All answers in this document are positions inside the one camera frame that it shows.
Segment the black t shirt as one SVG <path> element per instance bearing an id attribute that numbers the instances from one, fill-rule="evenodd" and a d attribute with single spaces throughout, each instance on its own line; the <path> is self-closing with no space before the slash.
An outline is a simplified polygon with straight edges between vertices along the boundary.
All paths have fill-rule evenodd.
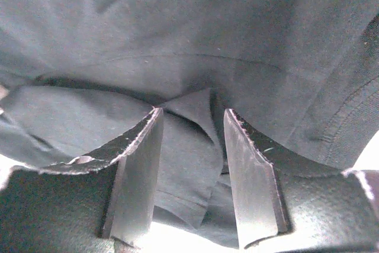
<path id="1" fill-rule="evenodd" d="M 378 130 L 378 0 L 1 0 L 1 155 L 43 168 L 163 110 L 152 219 L 239 242 L 224 113 L 346 170 Z"/>

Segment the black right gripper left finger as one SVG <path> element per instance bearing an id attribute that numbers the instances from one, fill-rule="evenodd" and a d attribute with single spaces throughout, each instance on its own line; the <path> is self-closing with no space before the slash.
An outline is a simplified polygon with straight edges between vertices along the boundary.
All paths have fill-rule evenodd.
<path id="1" fill-rule="evenodd" d="M 150 229 L 163 110 L 68 163 L 1 169 L 2 252 L 140 252 Z"/>

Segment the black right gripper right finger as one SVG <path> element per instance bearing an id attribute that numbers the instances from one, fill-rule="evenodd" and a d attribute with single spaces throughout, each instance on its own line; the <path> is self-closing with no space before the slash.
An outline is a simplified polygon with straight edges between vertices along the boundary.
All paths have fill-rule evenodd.
<path id="1" fill-rule="evenodd" d="M 224 113 L 241 252 L 377 252 L 378 172 L 309 160 Z"/>

